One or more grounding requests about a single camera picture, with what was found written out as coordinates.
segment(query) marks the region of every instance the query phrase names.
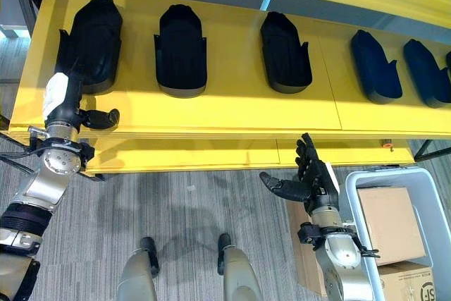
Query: brown cardboard box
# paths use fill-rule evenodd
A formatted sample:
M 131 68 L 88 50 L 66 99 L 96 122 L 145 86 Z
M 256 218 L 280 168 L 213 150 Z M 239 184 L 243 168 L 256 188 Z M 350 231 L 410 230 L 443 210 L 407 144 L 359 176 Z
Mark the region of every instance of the brown cardboard box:
M 362 188 L 359 193 L 378 266 L 423 257 L 423 241 L 406 188 Z
M 435 301 L 432 269 L 411 262 L 378 267 L 385 301 Z
M 297 282 L 319 295 L 327 296 L 323 271 L 316 260 L 313 246 L 303 245 L 297 237 L 301 223 L 311 222 L 310 216 L 305 212 L 304 205 L 299 202 L 287 201 L 287 211 L 293 252 L 295 253 Z

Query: gray carpet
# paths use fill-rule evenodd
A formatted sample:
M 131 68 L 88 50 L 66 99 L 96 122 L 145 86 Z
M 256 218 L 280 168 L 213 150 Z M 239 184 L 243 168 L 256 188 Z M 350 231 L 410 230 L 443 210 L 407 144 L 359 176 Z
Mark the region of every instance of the gray carpet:
M 20 41 L 0 39 L 0 78 L 20 76 L 27 48 L 27 42 Z M 14 62 L 5 60 L 5 50 Z M 1 86 L 3 115 L 11 115 L 13 86 Z M 446 142 L 434 142 L 431 149 L 443 145 Z M 412 143 L 418 147 L 419 142 Z M 16 149 L 0 141 L 0 150 Z M 31 165 L 32 160 L 24 163 Z M 450 165 L 450 156 L 421 165 L 434 177 L 448 222 Z M 337 168 L 339 182 L 357 169 Z M 269 172 L 290 178 L 294 170 Z M 103 183 L 74 177 L 44 235 L 37 257 L 42 268 L 31 300 L 114 300 L 121 270 L 146 235 L 157 245 L 159 300 L 222 300 L 216 241 L 224 231 L 249 256 L 265 300 L 322 300 L 298 286 L 285 203 L 266 191 L 258 173 L 121 174 L 109 175 Z M 0 211 L 22 176 L 0 163 Z

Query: gray plastic bin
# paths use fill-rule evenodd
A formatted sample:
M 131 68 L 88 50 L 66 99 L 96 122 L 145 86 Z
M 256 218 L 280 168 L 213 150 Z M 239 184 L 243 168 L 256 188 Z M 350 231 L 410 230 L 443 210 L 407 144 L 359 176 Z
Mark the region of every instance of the gray plastic bin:
M 357 188 L 381 186 L 407 188 L 426 252 L 425 257 L 411 261 L 432 267 L 436 300 L 451 300 L 451 233 L 435 183 L 427 170 L 410 167 L 349 174 L 345 190 L 340 194 L 343 220 L 354 220 L 362 244 L 372 249 Z M 368 272 L 374 300 L 385 301 L 376 261 L 364 258 L 363 266 Z

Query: robotic hand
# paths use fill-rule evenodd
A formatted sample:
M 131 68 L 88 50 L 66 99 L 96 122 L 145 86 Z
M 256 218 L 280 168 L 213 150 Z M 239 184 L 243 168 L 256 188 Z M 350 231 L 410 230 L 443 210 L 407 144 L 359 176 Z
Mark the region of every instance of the robotic hand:
M 320 264 L 329 300 L 371 301 L 373 293 L 361 266 L 362 257 L 378 257 L 368 250 L 357 234 L 344 227 L 338 213 L 338 192 L 326 165 L 318 158 L 308 134 L 297 141 L 296 164 L 299 181 L 279 180 L 266 172 L 260 179 L 275 195 L 304 203 L 311 223 L 303 223 L 297 233 L 304 244 L 312 244 Z
M 39 156 L 37 170 L 26 178 L 0 217 L 0 300 L 25 301 L 35 285 L 39 262 L 34 259 L 42 234 L 61 201 L 69 179 L 94 156 L 94 148 L 78 142 L 80 126 L 113 127 L 119 111 L 80 109 L 83 77 L 75 72 L 55 74 L 44 100 L 45 130 L 30 127 L 30 147 L 3 159 Z

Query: white tape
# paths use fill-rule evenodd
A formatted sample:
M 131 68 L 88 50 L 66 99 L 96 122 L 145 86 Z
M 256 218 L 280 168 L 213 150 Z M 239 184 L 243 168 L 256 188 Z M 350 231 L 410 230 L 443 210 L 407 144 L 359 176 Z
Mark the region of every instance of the white tape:
M 337 190 L 338 194 L 340 194 L 340 186 L 338 185 L 337 177 L 333 172 L 332 165 L 330 164 L 330 162 L 326 162 L 326 168 L 327 171 L 329 172 L 330 178 L 332 179 L 332 183 L 335 186 L 335 189 Z
M 44 121 L 47 116 L 64 102 L 68 90 L 69 78 L 66 74 L 58 72 L 51 77 L 45 87 L 44 104 L 42 106 L 42 117 Z

